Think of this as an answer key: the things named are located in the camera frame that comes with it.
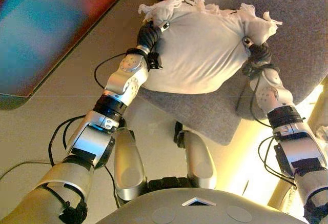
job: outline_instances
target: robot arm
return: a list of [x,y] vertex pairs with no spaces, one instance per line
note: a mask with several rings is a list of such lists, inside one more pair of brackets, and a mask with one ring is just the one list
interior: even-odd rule
[[150,69],[159,69],[157,53],[150,53],[163,22],[143,26],[137,47],[129,49],[119,69],[107,82],[93,110],[89,111],[69,140],[67,157],[54,165],[22,202],[1,223],[82,223],[95,169],[106,164],[112,152],[114,131],[126,107],[147,80]]
[[[255,51],[249,38],[244,45]],[[280,169],[286,177],[293,177],[302,202],[304,216],[310,223],[319,223],[328,215],[328,170],[326,159],[316,137],[303,122],[293,104],[293,97],[282,85],[276,69],[268,58],[253,64],[257,77],[251,80],[259,107],[267,114],[278,142],[274,147]]]

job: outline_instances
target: monitor screen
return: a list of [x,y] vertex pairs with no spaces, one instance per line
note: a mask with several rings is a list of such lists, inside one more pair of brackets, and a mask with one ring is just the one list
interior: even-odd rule
[[0,94],[29,97],[115,0],[0,0]]

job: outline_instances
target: cable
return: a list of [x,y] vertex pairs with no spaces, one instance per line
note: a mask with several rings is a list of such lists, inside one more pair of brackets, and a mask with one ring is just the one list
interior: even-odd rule
[[268,169],[270,169],[272,172],[274,172],[274,173],[280,175],[281,177],[284,177],[284,178],[288,178],[288,179],[292,179],[292,180],[293,180],[293,178],[286,177],[286,176],[284,176],[283,174],[280,174],[280,173],[278,173],[277,171],[273,170],[271,167],[269,167],[269,166],[267,165],[267,160],[266,160],[266,159],[263,160],[263,158],[261,157],[261,155],[260,155],[260,149],[261,149],[261,146],[262,146],[263,143],[264,143],[266,140],[268,140],[269,138],[272,138],[271,141],[270,141],[270,143],[269,143],[268,149],[267,149],[267,151],[266,151],[267,153],[269,153],[269,149],[270,149],[271,143],[272,143],[272,141],[273,141],[273,139],[274,139],[273,136],[270,136],[270,137],[266,138],[265,140],[263,140],[263,141],[260,143],[260,145],[259,145],[259,147],[258,147],[258,150],[257,150],[257,153],[258,153],[258,155],[259,155],[261,161],[264,163],[264,167],[266,168],[266,170],[267,170],[267,168],[268,168]]
[[[260,154],[260,148],[261,148],[261,146],[263,145],[263,143],[264,143],[265,141],[267,141],[269,138],[271,138],[271,141],[270,141],[270,143],[269,143],[269,145],[268,145],[268,148],[267,148],[267,150],[266,150],[266,154],[265,154],[265,158],[264,158],[264,160],[263,160],[263,158],[261,157],[261,154]],[[273,137],[273,136],[270,136],[270,137],[264,139],[264,140],[260,143],[260,145],[258,146],[258,149],[257,149],[258,156],[260,157],[261,161],[263,162],[263,164],[264,164],[264,168],[265,168],[265,170],[266,170],[267,172],[269,172],[270,174],[272,174],[272,175],[274,175],[274,176],[276,176],[276,177],[278,177],[278,178],[280,178],[280,179],[282,179],[282,180],[284,180],[284,181],[290,183],[290,184],[293,185],[293,186],[296,186],[293,182],[287,180],[287,179],[293,179],[293,178],[286,177],[286,176],[284,176],[283,174],[280,174],[280,173],[278,173],[277,171],[273,170],[271,167],[269,167],[269,166],[267,165],[267,158],[268,158],[268,154],[269,154],[269,149],[270,149],[270,146],[271,146],[273,140],[274,140],[274,137]]]
[[116,56],[113,56],[113,57],[111,57],[111,58],[109,58],[109,59],[107,59],[107,60],[101,62],[101,63],[98,64],[98,66],[94,69],[94,72],[93,72],[94,80],[97,82],[97,84],[98,84],[101,88],[104,89],[105,87],[104,87],[102,84],[100,84],[100,82],[99,82],[98,79],[97,79],[97,70],[98,70],[98,68],[99,68],[101,65],[103,65],[105,62],[107,62],[107,61],[109,61],[109,60],[112,60],[113,58],[116,58],[116,57],[122,56],[122,55],[125,55],[125,53],[118,54],[118,55],[116,55]]
[[254,97],[255,97],[255,93],[256,93],[256,91],[257,91],[258,85],[259,85],[259,83],[260,83],[261,74],[262,74],[262,71],[259,73],[258,80],[257,80],[257,83],[256,83],[256,87],[255,87],[255,89],[254,89],[254,92],[253,92],[253,95],[252,95],[252,98],[251,98],[251,102],[250,102],[250,112],[251,112],[251,114],[252,114],[252,117],[253,117],[258,123],[261,123],[262,125],[271,128],[270,125],[265,124],[265,123],[261,122],[259,119],[257,119],[256,116],[255,116],[254,113],[253,113],[253,101],[254,101]]
[[63,123],[61,123],[61,124],[56,128],[56,130],[54,131],[54,133],[53,133],[53,135],[52,135],[52,137],[51,137],[51,139],[50,139],[49,145],[48,145],[49,160],[50,160],[50,164],[51,164],[52,167],[55,166],[55,163],[54,163],[54,161],[53,161],[53,157],[52,157],[52,151],[51,151],[51,149],[52,149],[52,143],[53,143],[53,141],[55,140],[58,131],[59,131],[60,128],[61,128],[63,125],[65,125],[66,123],[69,123],[69,122],[72,121],[72,120],[80,119],[80,118],[85,117],[85,116],[86,116],[86,115],[81,115],[81,116],[77,116],[77,117],[74,117],[74,118],[70,118],[70,119],[64,121]]
[[78,119],[80,119],[80,118],[83,118],[83,117],[85,117],[85,115],[84,116],[78,116],[78,117],[75,117],[75,119],[73,119],[72,121],[70,121],[67,125],[66,125],[66,127],[65,127],[65,129],[64,129],[64,132],[63,132],[63,146],[64,146],[64,148],[65,148],[65,150],[66,150],[66,133],[67,133],[67,130],[68,130],[68,128],[70,127],[70,125],[73,123],[73,122],[75,122],[76,120],[78,120]]
[[109,173],[109,176],[112,178],[112,183],[113,183],[113,196],[114,196],[114,198],[115,198],[116,207],[119,209],[120,205],[119,205],[119,203],[118,203],[118,199],[117,199],[117,196],[116,196],[116,189],[115,189],[114,177],[113,177],[113,175],[111,174],[111,172],[109,171],[109,169],[107,168],[107,166],[105,165],[104,167],[105,167],[105,169],[107,170],[107,172]]
[[20,162],[18,164],[16,164],[15,166],[12,166],[10,169],[8,169],[5,173],[3,173],[1,176],[0,176],[0,180],[2,180],[3,177],[5,177],[6,174],[8,174],[10,171],[12,171],[13,169],[19,167],[20,165],[23,165],[23,164],[49,164],[49,162],[45,162],[45,161],[23,161],[23,162]]

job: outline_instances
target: stuffed cloth bundle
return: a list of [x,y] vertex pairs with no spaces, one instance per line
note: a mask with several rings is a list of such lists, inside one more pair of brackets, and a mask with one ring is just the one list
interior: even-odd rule
[[165,0],[152,6],[140,5],[146,21],[159,26],[168,21],[155,49],[163,69],[151,70],[144,87],[160,92],[200,94],[216,91],[234,75],[249,56],[242,38],[263,44],[276,33],[281,22],[269,12],[263,19],[253,5],[239,10],[220,10],[204,0]]

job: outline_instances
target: beige floor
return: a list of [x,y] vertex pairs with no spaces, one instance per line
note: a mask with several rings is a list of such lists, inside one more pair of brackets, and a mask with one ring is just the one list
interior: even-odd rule
[[[134,46],[142,21],[137,8],[139,4],[155,2],[120,0],[30,101],[16,110],[0,111],[0,173],[24,160],[48,158],[48,142],[57,125],[92,109],[101,95],[101,89],[93,80],[96,65]],[[114,60],[99,70],[102,83],[106,82],[118,63],[119,59]],[[173,118],[137,98],[128,108],[126,119],[135,131],[148,179],[186,175],[184,151],[172,142]],[[241,194],[249,180],[245,196],[266,204],[276,179],[263,173],[256,156],[256,146],[260,138],[267,135],[270,135],[270,130],[243,120],[229,146],[204,138],[217,167],[218,189]],[[53,154],[55,160],[65,155],[61,134],[54,142]],[[113,158],[108,166],[112,168]],[[0,219],[13,210],[48,169],[45,165],[21,166],[0,182]],[[115,209],[109,176],[104,169],[97,170],[88,200],[89,214],[84,223],[95,223]]]

